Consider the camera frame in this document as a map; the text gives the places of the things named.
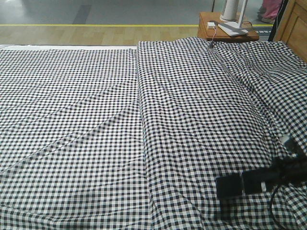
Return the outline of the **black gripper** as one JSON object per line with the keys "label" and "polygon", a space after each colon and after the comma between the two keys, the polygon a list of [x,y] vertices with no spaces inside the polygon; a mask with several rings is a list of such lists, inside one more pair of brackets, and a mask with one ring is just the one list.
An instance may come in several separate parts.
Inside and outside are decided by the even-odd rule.
{"label": "black gripper", "polygon": [[[294,158],[274,158],[272,169],[275,176],[271,185],[300,184],[307,181],[307,157],[299,155]],[[217,198],[232,198],[242,195],[242,182],[239,173],[222,176],[215,179]]]}

